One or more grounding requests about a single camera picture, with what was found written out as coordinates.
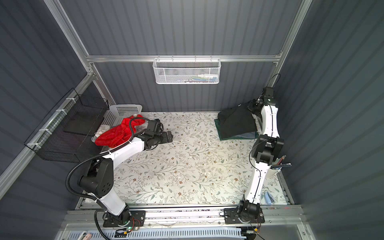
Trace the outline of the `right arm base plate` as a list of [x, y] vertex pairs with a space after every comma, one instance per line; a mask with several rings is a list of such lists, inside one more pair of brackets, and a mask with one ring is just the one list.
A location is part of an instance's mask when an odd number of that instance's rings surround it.
[[265, 217], [262, 209], [251, 210], [239, 210], [236, 208], [225, 208], [224, 218], [227, 225], [233, 224], [263, 224], [265, 223]]

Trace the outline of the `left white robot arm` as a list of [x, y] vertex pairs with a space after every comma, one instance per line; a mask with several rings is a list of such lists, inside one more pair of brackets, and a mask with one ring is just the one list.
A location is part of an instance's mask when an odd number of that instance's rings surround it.
[[[76, 165], [68, 173], [65, 185], [71, 194], [91, 199], [105, 212], [120, 217], [128, 214], [129, 207], [114, 188], [115, 170], [136, 154], [171, 143], [173, 135], [171, 131], [165, 130], [159, 119], [150, 120], [141, 115], [124, 119], [116, 129], [123, 131], [123, 143]], [[71, 187], [71, 177], [77, 169], [88, 163], [95, 164], [96, 172], [80, 177], [78, 184], [85, 193], [77, 192]]]

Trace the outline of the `black t-shirt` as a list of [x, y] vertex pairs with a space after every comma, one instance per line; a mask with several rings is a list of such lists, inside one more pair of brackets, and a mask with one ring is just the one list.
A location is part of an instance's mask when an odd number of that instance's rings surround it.
[[219, 112], [215, 125], [221, 141], [251, 140], [259, 136], [256, 121], [248, 109], [248, 103]]

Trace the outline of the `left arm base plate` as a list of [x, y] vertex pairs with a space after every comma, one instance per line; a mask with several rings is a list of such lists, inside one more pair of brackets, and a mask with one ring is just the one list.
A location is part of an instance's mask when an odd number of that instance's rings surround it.
[[123, 211], [120, 215], [115, 216], [111, 213], [103, 214], [103, 227], [104, 228], [117, 228], [117, 227], [141, 227], [144, 225], [146, 218], [145, 211]]

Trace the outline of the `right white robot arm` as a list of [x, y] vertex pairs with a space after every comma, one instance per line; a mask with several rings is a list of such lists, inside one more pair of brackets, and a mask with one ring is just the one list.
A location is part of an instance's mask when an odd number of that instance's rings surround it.
[[244, 195], [245, 207], [248, 204], [258, 207], [266, 175], [284, 146], [278, 131], [278, 104], [274, 89], [265, 87], [258, 99], [248, 104], [248, 110], [262, 119], [262, 133], [253, 145], [249, 162], [253, 168], [250, 185]]

